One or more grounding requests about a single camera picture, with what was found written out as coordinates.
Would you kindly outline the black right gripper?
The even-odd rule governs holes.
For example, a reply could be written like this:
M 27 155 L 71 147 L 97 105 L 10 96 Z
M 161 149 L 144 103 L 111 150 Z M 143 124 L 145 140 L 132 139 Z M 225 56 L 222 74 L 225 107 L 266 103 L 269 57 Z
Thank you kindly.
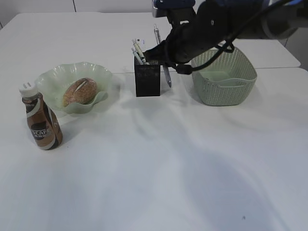
M 184 23 L 170 31 L 170 34 L 154 48 L 146 50 L 147 61 L 185 64 L 217 44 L 217 23 L 215 21 Z

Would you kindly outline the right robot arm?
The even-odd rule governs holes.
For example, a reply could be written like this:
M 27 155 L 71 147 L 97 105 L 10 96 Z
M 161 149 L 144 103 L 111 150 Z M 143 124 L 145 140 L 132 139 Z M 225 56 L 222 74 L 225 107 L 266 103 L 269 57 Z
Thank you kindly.
M 146 61 L 186 64 L 223 41 L 285 39 L 308 26 L 306 0 L 154 0 L 153 16 L 166 17 L 169 35 L 145 51 Z

